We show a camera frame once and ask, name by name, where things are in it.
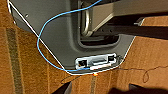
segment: wall-mounted device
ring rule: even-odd
[[[10,0],[37,34],[54,15],[92,5],[96,0]],[[9,3],[18,27],[29,27]],[[168,14],[167,0],[101,0],[85,11],[60,16],[44,29],[44,44],[72,75],[91,74],[118,67],[134,36],[168,39],[167,27],[141,26],[145,17]]]

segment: cable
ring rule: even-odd
[[[67,82],[63,83],[64,80],[66,80],[66,79],[68,79],[68,78],[70,78],[70,77],[72,77],[72,76],[73,76],[73,75],[70,75],[70,76],[67,76],[67,77],[65,77],[64,79],[62,79],[62,80],[61,80],[61,84],[65,84],[65,83],[67,83],[67,82],[72,82],[72,81],[78,79],[79,77],[81,77],[82,75],[79,75],[79,76],[75,77],[75,78],[72,79],[71,81],[67,81]]]
[[[36,31],[33,29],[33,27],[29,24],[29,22],[23,17],[23,15],[19,12],[19,10],[12,4],[12,2],[8,1],[9,5],[16,11],[16,13],[21,17],[21,19],[26,23],[26,25],[30,28],[30,30],[38,37],[38,34]],[[51,52],[51,50],[45,45],[42,39],[40,39],[41,43],[45,46],[45,48],[50,52],[50,54],[54,57],[54,59],[61,65],[59,60],[55,57],[55,55]]]
[[[149,71],[152,71],[152,70],[156,70],[156,69],[159,69],[159,68],[168,68],[168,65],[167,66],[157,66],[155,68],[151,68],[151,69],[138,69],[138,68],[128,68],[128,69],[124,69],[124,68],[115,68],[113,70],[126,70],[126,71],[129,71],[129,70],[139,70],[139,71],[144,71],[144,74],[143,74],[143,83],[147,83],[149,81]]]
[[[102,1],[102,0],[98,0],[97,2],[95,2],[94,4],[92,4],[92,5],[90,5],[89,7],[86,7],[86,8],[77,9],[77,10],[72,10],[72,11],[68,11],[68,12],[64,12],[64,13],[58,14],[58,15],[56,15],[56,16],[50,18],[49,20],[47,20],[47,21],[44,23],[44,25],[42,26],[42,29],[41,29],[41,31],[40,31],[40,33],[39,33],[38,39],[37,39],[37,49],[38,49],[38,51],[40,52],[41,56],[42,56],[50,65],[52,65],[53,67],[55,67],[55,68],[57,68],[57,69],[59,69],[59,70],[69,71],[69,72],[79,71],[79,70],[88,70],[88,69],[90,69],[90,68],[82,68],[82,69],[77,69],[77,70],[65,70],[65,69],[62,69],[62,68],[59,68],[59,67],[55,66],[55,65],[54,65],[53,63],[51,63],[51,62],[44,56],[44,54],[41,52],[41,50],[40,50],[40,48],[39,48],[39,40],[40,40],[41,34],[43,33],[43,30],[44,30],[45,26],[46,26],[50,21],[52,21],[52,20],[54,20],[54,19],[56,19],[56,18],[58,18],[59,16],[62,16],[62,15],[66,15],[66,14],[70,14],[70,13],[74,13],[74,12],[79,12],[79,11],[87,10],[87,9],[93,7],[94,5],[98,4],[98,3],[101,2],[101,1]]]
[[[35,32],[35,30],[33,29],[33,27],[28,23],[28,21],[21,15],[21,13],[15,8],[15,6],[9,1],[9,4],[14,8],[14,10],[18,13],[18,15],[22,18],[22,20],[28,25],[28,27],[32,30],[32,32],[37,36],[37,49],[39,51],[39,53],[41,54],[41,56],[50,64],[52,65],[53,67],[59,69],[59,70],[63,70],[63,71],[69,71],[69,72],[73,72],[73,71],[79,71],[79,70],[88,70],[90,68],[82,68],[82,69],[77,69],[77,70],[65,70],[63,68],[59,68],[57,67],[56,65],[54,65],[53,63],[51,63],[45,56],[44,54],[41,52],[40,50],[40,47],[39,47],[39,41],[41,41],[43,44],[44,42],[40,39],[41,37],[41,34],[43,33],[43,30],[45,28],[45,26],[52,20],[58,18],[59,16],[62,16],[62,15],[66,15],[66,14],[70,14],[70,13],[74,13],[74,12],[79,12],[79,11],[83,11],[83,10],[87,10],[91,7],[93,7],[94,5],[98,4],[99,2],[101,2],[102,0],[98,0],[97,2],[93,3],[92,5],[86,7],[86,8],[82,8],[82,9],[77,9],[77,10],[72,10],[72,11],[68,11],[68,12],[64,12],[64,13],[60,13],[52,18],[50,18],[49,20],[47,20],[44,25],[42,26],[42,29],[39,33],[39,35],[37,35],[37,33]]]

